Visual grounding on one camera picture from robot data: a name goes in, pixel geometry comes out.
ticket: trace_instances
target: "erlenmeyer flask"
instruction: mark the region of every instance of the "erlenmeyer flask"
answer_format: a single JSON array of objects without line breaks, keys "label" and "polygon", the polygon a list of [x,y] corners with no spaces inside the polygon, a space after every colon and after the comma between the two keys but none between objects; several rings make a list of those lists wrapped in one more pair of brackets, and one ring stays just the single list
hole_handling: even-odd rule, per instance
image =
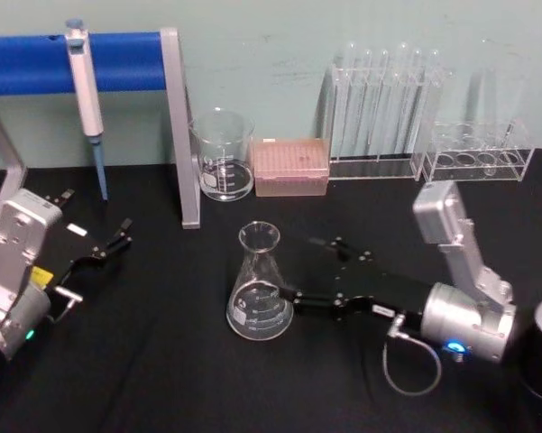
[{"label": "erlenmeyer flask", "polygon": [[249,340],[270,340],[282,334],[292,320],[290,302],[279,297],[285,283],[271,252],[280,240],[277,227],[252,221],[238,234],[244,248],[241,271],[226,307],[231,328]]}]

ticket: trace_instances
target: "black tablecloth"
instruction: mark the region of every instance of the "black tablecloth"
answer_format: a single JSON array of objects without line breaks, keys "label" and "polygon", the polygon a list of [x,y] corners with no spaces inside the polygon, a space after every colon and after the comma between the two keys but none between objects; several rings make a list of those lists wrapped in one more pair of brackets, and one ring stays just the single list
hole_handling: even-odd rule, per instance
[{"label": "black tablecloth", "polygon": [[[75,189],[65,214],[94,234],[103,237],[130,217],[134,242],[116,266],[72,281],[86,301],[58,326],[41,328],[8,365],[0,432],[542,431],[542,411],[512,369],[483,361],[443,356],[434,392],[398,395],[381,372],[388,323],[295,317],[266,343],[241,339],[226,324],[242,260],[236,235],[254,219],[286,237],[342,236],[392,272],[450,283],[444,257],[423,244],[412,215],[421,183],[331,182],[319,198],[203,198],[202,228],[185,231],[169,168],[110,168],[107,177],[110,203],[103,206],[91,169],[30,172],[26,187],[38,194]],[[542,151],[521,183],[460,189],[484,261],[513,284],[521,307],[537,305]],[[395,353],[397,380],[424,386],[431,376],[409,359]]]}]

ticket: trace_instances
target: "blue bar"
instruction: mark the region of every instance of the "blue bar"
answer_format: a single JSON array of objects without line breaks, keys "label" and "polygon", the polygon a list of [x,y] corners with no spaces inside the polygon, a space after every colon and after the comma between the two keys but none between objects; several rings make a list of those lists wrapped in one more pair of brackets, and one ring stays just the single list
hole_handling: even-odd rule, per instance
[{"label": "blue bar", "polygon": [[[92,33],[100,92],[164,90],[158,32]],[[0,96],[74,93],[63,35],[0,37]]]}]

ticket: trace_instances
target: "white cable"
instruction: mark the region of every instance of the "white cable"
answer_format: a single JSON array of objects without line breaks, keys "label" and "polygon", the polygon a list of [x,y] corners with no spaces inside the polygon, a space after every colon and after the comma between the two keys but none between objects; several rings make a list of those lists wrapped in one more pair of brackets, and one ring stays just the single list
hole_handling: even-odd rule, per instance
[{"label": "white cable", "polygon": [[420,397],[426,394],[429,394],[432,392],[436,386],[441,381],[441,376],[443,375],[443,367],[441,366],[441,360],[439,359],[439,355],[436,354],[433,347],[428,345],[427,343],[417,340],[416,338],[412,338],[411,336],[401,336],[402,339],[405,341],[410,341],[411,343],[415,345],[419,345],[420,347],[423,347],[425,350],[427,350],[431,356],[433,357],[433,360],[435,361],[436,365],[436,376],[435,380],[424,390],[422,391],[405,391],[402,390],[390,377],[389,374],[389,367],[387,365],[387,342],[385,342],[385,346],[382,349],[382,372],[385,375],[385,379],[389,383],[390,387],[398,392],[399,394],[405,395],[407,397]]}]

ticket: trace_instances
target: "blue led light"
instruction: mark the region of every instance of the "blue led light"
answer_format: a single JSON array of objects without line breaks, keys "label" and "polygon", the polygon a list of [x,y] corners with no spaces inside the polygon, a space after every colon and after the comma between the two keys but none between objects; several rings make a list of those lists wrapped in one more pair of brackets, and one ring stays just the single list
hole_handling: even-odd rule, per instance
[{"label": "blue led light", "polygon": [[459,343],[458,341],[449,341],[447,343],[447,349],[449,349],[452,352],[457,352],[458,354],[464,354],[467,351],[465,346]]}]

